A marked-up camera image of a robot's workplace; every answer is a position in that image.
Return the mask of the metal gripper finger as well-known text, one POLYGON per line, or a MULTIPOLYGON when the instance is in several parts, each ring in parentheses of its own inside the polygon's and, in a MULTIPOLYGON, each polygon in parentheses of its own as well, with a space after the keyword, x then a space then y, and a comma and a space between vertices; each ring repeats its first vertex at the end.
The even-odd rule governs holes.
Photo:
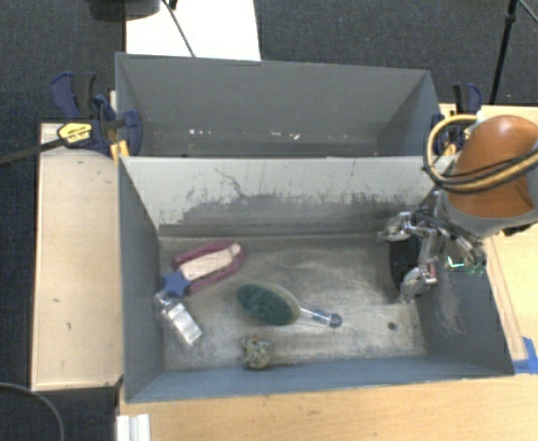
POLYGON ((408 240, 415 232, 413 223, 413 213, 402 211, 397 215, 389 218, 377 235, 379 242, 394 243, 408 240))
POLYGON ((411 303, 437 284, 435 266, 416 266, 403 277, 399 287, 398 301, 411 303))

